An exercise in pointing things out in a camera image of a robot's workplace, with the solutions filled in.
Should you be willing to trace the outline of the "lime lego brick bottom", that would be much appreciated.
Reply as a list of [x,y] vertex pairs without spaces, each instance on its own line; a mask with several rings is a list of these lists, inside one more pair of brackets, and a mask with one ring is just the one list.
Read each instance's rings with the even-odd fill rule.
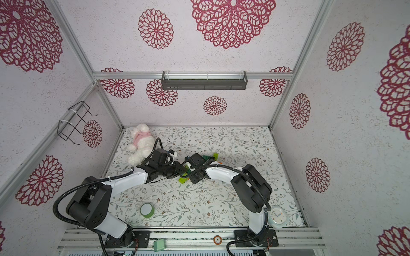
[[189,180],[189,178],[183,178],[183,177],[180,177],[180,178],[178,179],[178,181],[179,181],[181,184],[186,183],[188,180]]

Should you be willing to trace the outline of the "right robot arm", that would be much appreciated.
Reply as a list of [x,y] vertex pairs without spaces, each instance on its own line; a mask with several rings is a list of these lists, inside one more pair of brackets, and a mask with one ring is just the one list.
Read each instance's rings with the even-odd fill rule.
[[269,231],[269,203],[272,187],[253,165],[243,168],[231,167],[218,161],[211,162],[187,157],[183,163],[175,161],[177,173],[181,178],[197,183],[202,179],[218,180],[231,184],[240,202],[249,212],[247,235],[230,241],[226,245],[229,255],[234,255],[230,246],[253,243],[262,245]]

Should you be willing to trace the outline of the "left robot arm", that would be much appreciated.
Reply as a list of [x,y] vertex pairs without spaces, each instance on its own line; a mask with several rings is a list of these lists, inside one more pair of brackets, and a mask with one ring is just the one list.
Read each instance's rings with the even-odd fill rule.
[[125,174],[97,179],[87,177],[80,185],[59,196],[53,204],[55,217],[65,223],[84,227],[98,235],[103,255],[108,252],[104,246],[106,235],[119,246],[129,246],[135,240],[130,225],[109,213],[112,198],[126,190],[150,183],[163,176],[166,179],[178,175],[180,164],[175,161],[177,154],[172,149],[165,150],[161,139],[157,138],[153,148],[142,163],[134,164]]

